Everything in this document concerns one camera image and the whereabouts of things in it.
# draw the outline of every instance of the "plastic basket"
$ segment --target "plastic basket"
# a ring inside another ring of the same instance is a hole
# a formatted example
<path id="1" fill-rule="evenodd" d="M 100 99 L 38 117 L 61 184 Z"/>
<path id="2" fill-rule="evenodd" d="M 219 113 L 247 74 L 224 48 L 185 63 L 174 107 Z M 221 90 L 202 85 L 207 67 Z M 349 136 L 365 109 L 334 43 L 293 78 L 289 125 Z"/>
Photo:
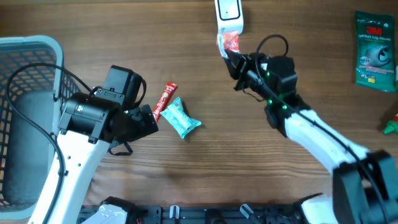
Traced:
<path id="1" fill-rule="evenodd" d="M 54 157 L 48 140 L 13 113 L 5 98 L 11 73 L 37 62 L 62 67 L 58 42 L 42 35 L 0 39 L 0 220 L 32 215 Z M 13 79 L 10 99 L 48 133 L 58 134 L 62 103 L 77 91 L 73 80 L 60 70 L 32 67 Z"/>

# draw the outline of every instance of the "wooden table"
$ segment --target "wooden table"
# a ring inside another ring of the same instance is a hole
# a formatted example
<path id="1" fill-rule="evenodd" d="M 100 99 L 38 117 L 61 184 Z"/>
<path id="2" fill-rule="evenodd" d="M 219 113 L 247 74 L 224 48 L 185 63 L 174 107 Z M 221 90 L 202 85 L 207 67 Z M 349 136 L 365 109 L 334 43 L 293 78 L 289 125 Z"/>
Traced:
<path id="1" fill-rule="evenodd" d="M 398 2 L 243 1 L 239 48 L 255 51 L 263 37 L 283 34 L 299 79 L 297 89 L 319 116 L 370 150 L 398 156 L 397 136 L 377 130 L 398 112 L 396 94 L 353 84 L 354 10 L 398 13 Z M 265 103 L 233 90 L 216 46 L 213 1 L 1 6 L 0 36 L 49 35 L 65 65 L 90 86 L 111 65 L 147 81 L 154 107 L 167 81 L 203 125 L 184 140 L 164 119 L 159 132 L 131 143 L 131 157 L 107 154 L 85 204 L 108 196 L 146 205 L 285 203 L 331 190 L 329 173 L 301 146 L 271 129 Z M 278 41 L 263 49 L 277 55 Z"/>

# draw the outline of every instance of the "red logo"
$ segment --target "red logo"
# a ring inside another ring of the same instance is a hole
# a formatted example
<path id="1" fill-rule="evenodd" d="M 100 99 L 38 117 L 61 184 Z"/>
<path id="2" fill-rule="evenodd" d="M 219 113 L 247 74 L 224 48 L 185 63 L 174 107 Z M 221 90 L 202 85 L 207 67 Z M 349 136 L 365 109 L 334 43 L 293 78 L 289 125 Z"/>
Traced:
<path id="1" fill-rule="evenodd" d="M 376 28 L 376 27 L 366 27 L 366 32 L 368 34 L 373 34 L 373 35 L 381 35 L 381 28 Z"/>

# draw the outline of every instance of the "red wrapper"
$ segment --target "red wrapper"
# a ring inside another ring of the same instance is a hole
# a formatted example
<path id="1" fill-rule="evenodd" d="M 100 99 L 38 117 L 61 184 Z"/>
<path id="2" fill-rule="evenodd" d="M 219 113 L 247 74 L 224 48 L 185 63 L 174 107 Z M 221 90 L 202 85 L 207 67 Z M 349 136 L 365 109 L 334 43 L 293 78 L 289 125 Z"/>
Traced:
<path id="1" fill-rule="evenodd" d="M 174 84 L 172 82 L 167 83 L 166 88 L 164 89 L 164 92 L 162 94 L 162 97 L 160 97 L 159 102 L 157 102 L 155 109 L 152 112 L 154 114 L 156 122 L 159 120 L 160 112 L 163 111 L 164 107 L 167 105 L 167 102 L 169 102 L 169 99 L 173 95 L 176 88 L 177 84 Z"/>

